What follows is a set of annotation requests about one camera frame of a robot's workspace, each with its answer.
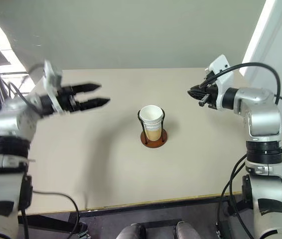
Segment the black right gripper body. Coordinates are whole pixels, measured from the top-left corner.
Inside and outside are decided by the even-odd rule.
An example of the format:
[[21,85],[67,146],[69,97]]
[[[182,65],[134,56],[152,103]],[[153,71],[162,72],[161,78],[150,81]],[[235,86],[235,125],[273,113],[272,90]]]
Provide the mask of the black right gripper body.
[[216,85],[206,86],[206,96],[199,101],[199,106],[203,107],[208,104],[209,108],[216,108],[216,100],[218,97],[218,87]]

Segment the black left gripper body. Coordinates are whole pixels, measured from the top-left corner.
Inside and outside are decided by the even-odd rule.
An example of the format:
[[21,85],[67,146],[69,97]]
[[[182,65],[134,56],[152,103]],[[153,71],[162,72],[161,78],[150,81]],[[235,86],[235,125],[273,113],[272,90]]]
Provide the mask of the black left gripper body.
[[65,86],[57,90],[57,100],[62,110],[67,112],[80,111],[80,103],[75,100],[75,95],[79,93],[81,87],[76,86]]

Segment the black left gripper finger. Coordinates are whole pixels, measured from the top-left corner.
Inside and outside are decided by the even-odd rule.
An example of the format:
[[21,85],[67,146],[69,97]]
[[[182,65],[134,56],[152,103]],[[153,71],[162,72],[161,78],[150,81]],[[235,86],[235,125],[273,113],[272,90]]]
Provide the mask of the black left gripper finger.
[[73,93],[73,95],[76,95],[79,93],[92,92],[100,87],[101,85],[98,84],[86,83],[86,84],[71,86],[71,92]]
[[102,107],[103,105],[107,104],[110,100],[110,98],[94,98],[85,102],[80,102],[78,107],[80,111],[86,111]]

